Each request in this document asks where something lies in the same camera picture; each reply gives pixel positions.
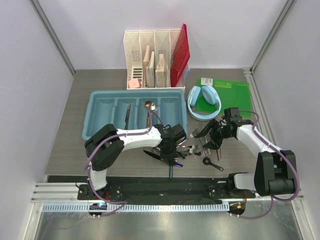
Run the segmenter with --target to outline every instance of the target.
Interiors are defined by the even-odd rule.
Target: pink sticky note
[[[138,78],[132,78],[128,81],[130,89],[139,89],[141,88]]]

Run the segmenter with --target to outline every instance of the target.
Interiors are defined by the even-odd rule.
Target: white label
[[[213,85],[214,84],[214,80],[212,78],[205,78],[202,77],[201,78],[201,85]]]

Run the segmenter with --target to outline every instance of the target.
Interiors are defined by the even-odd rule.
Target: white file organizer
[[[172,64],[172,55],[174,53],[176,43],[181,30],[140,30],[140,31],[125,31],[124,32],[124,51],[127,68],[127,82],[133,78],[143,80],[143,57],[146,54],[147,45],[150,46],[150,53],[155,53],[155,70],[159,61],[159,54],[163,54],[165,61],[170,71]],[[142,84],[141,88],[127,89],[181,89],[185,91],[185,86],[182,84],[179,87],[157,87],[157,80],[155,87],[146,87]]]

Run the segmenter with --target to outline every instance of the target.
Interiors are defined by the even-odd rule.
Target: headphone ear cushion
[[[211,105],[216,104],[216,96],[214,94],[213,87],[210,85],[203,86],[201,88],[204,99]]]
[[[200,91],[201,91],[201,87],[197,86],[195,88],[195,91],[194,91],[194,94],[193,94],[193,97],[192,97],[192,100],[191,100],[191,103],[190,103],[191,107],[194,107],[196,105],[196,102],[197,102],[197,99],[199,97]]]

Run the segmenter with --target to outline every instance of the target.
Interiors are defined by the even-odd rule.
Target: robotic hand
[[[175,159],[179,157],[177,142],[187,137],[180,124],[173,127],[156,124],[149,130],[122,130],[116,129],[113,124],[107,124],[85,142],[86,156],[89,158],[97,146],[111,136],[116,137],[101,145],[89,163],[89,175],[95,191],[101,190],[107,185],[107,169],[111,167],[121,152],[141,147],[157,147],[159,158],[162,161],[168,161],[171,167]]]
[[[211,140],[203,145],[204,148],[217,150],[223,139],[236,138],[243,142],[257,157],[254,173],[231,173],[228,177],[230,190],[256,191],[260,196],[292,194],[297,188],[296,157],[290,150],[281,150],[267,140],[252,121],[243,120],[237,107],[224,110],[226,125],[212,119],[196,136],[200,138],[209,133]],[[295,174],[280,155],[291,163]]]

